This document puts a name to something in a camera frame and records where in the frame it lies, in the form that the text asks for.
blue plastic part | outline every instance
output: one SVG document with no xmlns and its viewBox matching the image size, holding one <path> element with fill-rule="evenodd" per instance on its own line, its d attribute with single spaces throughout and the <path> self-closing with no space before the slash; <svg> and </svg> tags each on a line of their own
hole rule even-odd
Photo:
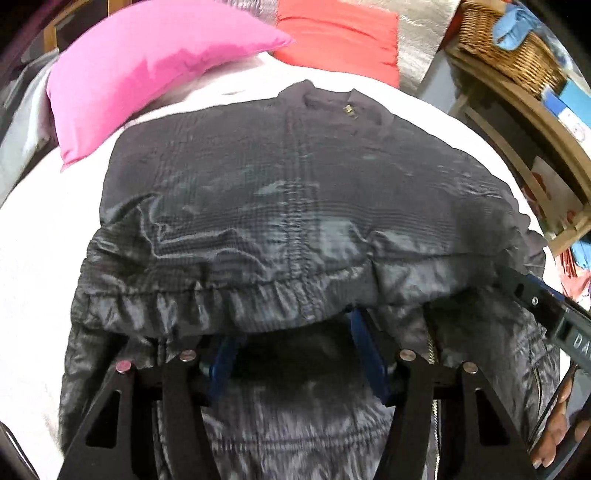
<svg viewBox="0 0 591 480">
<path fill-rule="evenodd" d="M 207 396 L 211 402 L 216 401 L 223 392 L 226 381 L 232 375 L 234 360 L 238 354 L 238 349 L 244 341 L 236 337 L 227 336 L 217 351 L 216 359 L 209 368 L 209 391 Z"/>
<path fill-rule="evenodd" d="M 365 370 L 365 376 L 369 381 L 374 395 L 382 403 L 385 403 L 390 395 L 390 383 L 388 381 L 388 370 L 384 360 L 379 354 L 378 348 L 374 344 L 369 330 L 359 310 L 354 310 L 349 314 L 351 335 L 353 342 L 359 352 L 361 365 Z"/>
</svg>

red pillow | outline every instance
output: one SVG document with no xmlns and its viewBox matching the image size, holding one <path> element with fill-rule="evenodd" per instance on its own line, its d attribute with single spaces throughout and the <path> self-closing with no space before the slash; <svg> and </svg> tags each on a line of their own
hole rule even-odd
<svg viewBox="0 0 591 480">
<path fill-rule="evenodd" d="M 398 14 L 338 0 L 279 0 L 277 18 L 295 43 L 275 58 L 398 88 Z"/>
</svg>

white blanket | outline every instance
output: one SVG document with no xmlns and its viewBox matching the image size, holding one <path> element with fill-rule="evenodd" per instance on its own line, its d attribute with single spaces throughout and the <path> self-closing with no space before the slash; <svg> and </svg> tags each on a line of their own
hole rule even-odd
<svg viewBox="0 0 591 480">
<path fill-rule="evenodd" d="M 530 229 L 541 233 L 509 169 L 481 137 L 435 107 L 365 77 L 288 66 L 260 54 L 211 70 L 167 93 L 151 108 L 178 103 L 149 111 L 127 126 L 213 105 L 273 98 L 304 79 L 335 92 L 356 89 L 472 155 L 510 186 L 519 211 L 531 218 Z M 41 480 L 57 478 L 63 459 L 57 446 L 57 417 L 70 306 L 86 247 L 99 228 L 109 157 L 124 128 L 63 173 L 59 151 L 54 150 L 0 209 L 0 420 L 17 437 Z M 548 249 L 544 280 L 560 289 Z"/>
</svg>

metal screw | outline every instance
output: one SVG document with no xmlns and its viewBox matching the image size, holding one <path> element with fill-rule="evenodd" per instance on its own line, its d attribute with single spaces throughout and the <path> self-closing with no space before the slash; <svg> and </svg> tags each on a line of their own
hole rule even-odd
<svg viewBox="0 0 591 480">
<path fill-rule="evenodd" d="M 197 358 L 197 354 L 195 353 L 195 350 L 183 350 L 179 355 L 179 358 L 183 362 L 192 362 Z"/>
<path fill-rule="evenodd" d="M 129 370 L 131 370 L 132 364 L 129 360 L 121 360 L 120 362 L 117 362 L 117 365 L 115 365 L 115 370 L 117 370 L 117 373 L 119 374 L 126 374 L 127 372 L 129 372 Z"/>
<path fill-rule="evenodd" d="M 412 350 L 400 350 L 400 358 L 405 362 L 412 362 L 417 357 L 417 354 Z"/>
<path fill-rule="evenodd" d="M 476 372 L 478 372 L 478 367 L 476 366 L 476 364 L 473 364 L 472 362 L 464 363 L 463 367 L 464 372 L 466 373 L 475 374 Z"/>
</svg>

pocket zipper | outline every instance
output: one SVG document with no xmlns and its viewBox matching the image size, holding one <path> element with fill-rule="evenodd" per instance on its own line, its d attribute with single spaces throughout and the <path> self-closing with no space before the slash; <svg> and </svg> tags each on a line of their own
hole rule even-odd
<svg viewBox="0 0 591 480">
<path fill-rule="evenodd" d="M 536 423 L 537 423 L 540 420 L 540 413 L 542 411 L 542 380 L 540 378 L 540 371 L 538 370 L 538 367 L 534 367 L 533 375 L 534 375 L 535 385 L 538 389 L 538 411 L 535 415 Z M 530 433 L 530 438 L 528 441 L 529 450 L 531 450 L 534 447 L 533 442 L 535 440 L 536 434 L 537 434 L 537 432 Z"/>
<path fill-rule="evenodd" d="M 437 355 L 435 351 L 435 344 L 431 333 L 427 331 L 427 344 L 429 347 L 429 363 L 434 365 L 437 363 Z M 435 422 L 435 480 L 439 474 L 439 402 L 433 400 L 433 419 Z"/>
</svg>

